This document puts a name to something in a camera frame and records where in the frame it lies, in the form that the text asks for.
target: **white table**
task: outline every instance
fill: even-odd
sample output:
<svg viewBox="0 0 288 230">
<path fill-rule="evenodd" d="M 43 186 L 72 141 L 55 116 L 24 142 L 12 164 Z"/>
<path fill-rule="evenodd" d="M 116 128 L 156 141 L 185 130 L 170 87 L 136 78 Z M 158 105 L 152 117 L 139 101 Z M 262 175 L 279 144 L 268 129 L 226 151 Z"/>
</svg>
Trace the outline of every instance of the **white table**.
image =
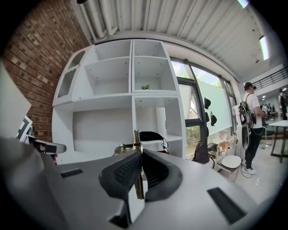
<svg viewBox="0 0 288 230">
<path fill-rule="evenodd" d="M 269 125 L 276 126 L 275 139 L 274 139 L 273 148 L 271 151 L 271 156 L 280 157 L 280 162 L 282 162 L 283 157 L 288 157 L 288 155 L 284 155 L 284 147 L 285 147 L 285 142 L 286 142 L 286 128 L 288 127 L 288 120 L 277 121 L 277 122 L 271 123 Z M 276 140 L 277 140 L 278 127 L 283 127 L 283 142 L 282 142 L 280 154 L 275 154 L 275 153 L 273 153 L 273 151 L 274 151 Z"/>
</svg>

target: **railing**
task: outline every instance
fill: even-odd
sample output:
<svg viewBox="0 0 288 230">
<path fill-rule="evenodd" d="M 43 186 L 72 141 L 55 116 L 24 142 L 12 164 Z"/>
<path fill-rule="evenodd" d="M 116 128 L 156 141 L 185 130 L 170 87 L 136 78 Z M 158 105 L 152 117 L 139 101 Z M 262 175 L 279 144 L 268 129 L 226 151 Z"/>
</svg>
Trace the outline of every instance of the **railing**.
<svg viewBox="0 0 288 230">
<path fill-rule="evenodd" d="M 252 84 L 256 86 L 257 89 L 260 89 L 269 86 L 271 84 L 274 84 L 278 81 L 281 81 L 287 77 L 288 77 L 288 66 Z"/>
</svg>

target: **fluorescent light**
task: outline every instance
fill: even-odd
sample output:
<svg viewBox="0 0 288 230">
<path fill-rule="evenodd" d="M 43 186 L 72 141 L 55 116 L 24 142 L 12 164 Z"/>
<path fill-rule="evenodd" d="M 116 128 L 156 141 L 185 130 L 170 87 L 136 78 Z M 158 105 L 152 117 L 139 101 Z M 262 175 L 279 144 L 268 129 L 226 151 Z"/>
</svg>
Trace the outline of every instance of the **fluorescent light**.
<svg viewBox="0 0 288 230">
<path fill-rule="evenodd" d="M 260 38 L 260 44 L 261 44 L 261 48 L 262 48 L 263 59 L 266 60 L 269 58 L 269 50 L 268 50 L 268 44 L 267 44 L 266 37 L 262 36 Z"/>
<path fill-rule="evenodd" d="M 243 8 L 245 8 L 248 5 L 249 0 L 238 0 L 238 2 L 242 5 Z"/>
</svg>

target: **cap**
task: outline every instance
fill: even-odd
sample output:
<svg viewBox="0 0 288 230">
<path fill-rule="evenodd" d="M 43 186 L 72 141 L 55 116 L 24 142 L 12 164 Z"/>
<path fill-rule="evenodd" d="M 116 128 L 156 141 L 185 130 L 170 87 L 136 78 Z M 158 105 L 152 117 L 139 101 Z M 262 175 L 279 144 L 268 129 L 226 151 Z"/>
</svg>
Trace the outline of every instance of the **cap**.
<svg viewBox="0 0 288 230">
<path fill-rule="evenodd" d="M 246 82 L 244 85 L 244 89 L 246 90 L 247 88 L 249 88 L 251 86 L 253 87 L 254 90 L 256 89 L 256 86 L 253 86 L 251 82 Z"/>
</svg>

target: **floor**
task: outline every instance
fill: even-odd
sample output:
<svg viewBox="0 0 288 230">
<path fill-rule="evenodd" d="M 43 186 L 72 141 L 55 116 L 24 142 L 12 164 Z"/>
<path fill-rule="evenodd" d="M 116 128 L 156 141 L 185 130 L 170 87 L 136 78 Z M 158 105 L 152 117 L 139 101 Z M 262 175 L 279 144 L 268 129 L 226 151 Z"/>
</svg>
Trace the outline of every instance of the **floor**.
<svg viewBox="0 0 288 230">
<path fill-rule="evenodd" d="M 283 140 L 277 140 L 274 153 L 279 153 Z M 288 152 L 288 141 L 285 144 L 285 153 Z M 251 178 L 245 178 L 239 171 L 235 183 L 240 185 L 250 196 L 260 204 L 267 198 L 274 196 L 281 188 L 288 172 L 288 158 L 283 158 L 280 163 L 279 157 L 271 156 L 272 146 L 265 146 L 265 149 L 258 148 L 252 162 L 252 167 L 257 174 Z"/>
</svg>

